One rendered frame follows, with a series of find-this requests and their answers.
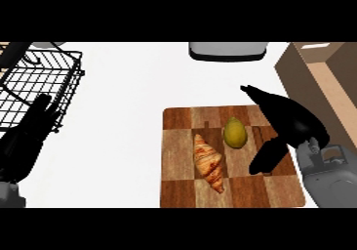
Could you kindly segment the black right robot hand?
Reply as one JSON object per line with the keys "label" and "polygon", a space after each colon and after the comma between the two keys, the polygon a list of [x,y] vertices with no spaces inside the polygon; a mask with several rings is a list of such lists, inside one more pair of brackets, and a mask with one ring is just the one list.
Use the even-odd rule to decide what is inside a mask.
{"label": "black right robot hand", "polygon": [[249,174],[269,173],[288,153],[288,146],[307,148],[317,154],[329,143],[328,129],[313,114],[294,100],[272,94],[257,87],[242,86],[241,90],[260,106],[267,122],[278,134],[264,142],[249,165]]}

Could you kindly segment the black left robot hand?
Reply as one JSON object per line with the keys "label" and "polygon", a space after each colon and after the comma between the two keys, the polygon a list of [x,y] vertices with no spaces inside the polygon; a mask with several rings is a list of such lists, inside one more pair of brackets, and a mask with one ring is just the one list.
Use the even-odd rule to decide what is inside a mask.
{"label": "black left robot hand", "polygon": [[0,139],[0,182],[18,183],[35,163],[43,141],[52,131],[61,112],[50,96],[40,94],[18,126]]}

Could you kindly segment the brown cardboard box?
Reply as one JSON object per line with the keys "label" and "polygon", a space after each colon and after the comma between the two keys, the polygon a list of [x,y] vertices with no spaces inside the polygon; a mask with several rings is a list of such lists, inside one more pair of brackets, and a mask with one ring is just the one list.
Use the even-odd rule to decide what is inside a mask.
{"label": "brown cardboard box", "polygon": [[291,42],[275,65],[288,94],[357,155],[357,42]]}

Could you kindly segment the checkered wooden cutting board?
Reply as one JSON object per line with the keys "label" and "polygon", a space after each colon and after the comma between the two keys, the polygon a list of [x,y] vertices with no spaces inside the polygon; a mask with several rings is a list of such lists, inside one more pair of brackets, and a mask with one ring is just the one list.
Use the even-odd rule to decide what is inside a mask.
{"label": "checkered wooden cutting board", "polygon": [[[223,140],[229,118],[245,125],[248,142],[235,149]],[[221,154],[223,186],[208,186],[195,164],[195,136],[202,135]],[[162,207],[301,207],[304,192],[294,162],[285,157],[269,173],[252,175],[248,166],[276,133],[254,105],[171,107],[162,112],[161,198]]]}

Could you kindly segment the golden brown croissant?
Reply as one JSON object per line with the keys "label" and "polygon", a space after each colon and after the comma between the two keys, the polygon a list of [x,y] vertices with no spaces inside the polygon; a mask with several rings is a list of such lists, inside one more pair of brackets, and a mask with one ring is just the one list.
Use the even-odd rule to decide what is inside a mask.
{"label": "golden brown croissant", "polygon": [[195,165],[198,171],[208,182],[210,187],[218,192],[224,192],[223,187],[223,169],[221,169],[221,154],[214,147],[207,143],[201,135],[195,136]]}

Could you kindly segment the grey appliance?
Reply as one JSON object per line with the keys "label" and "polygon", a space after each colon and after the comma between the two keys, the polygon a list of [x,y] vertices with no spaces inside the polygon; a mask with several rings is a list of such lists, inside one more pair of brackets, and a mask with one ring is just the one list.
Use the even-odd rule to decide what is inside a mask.
{"label": "grey appliance", "polygon": [[267,45],[267,42],[190,42],[189,55],[205,62],[251,62],[266,56]]}

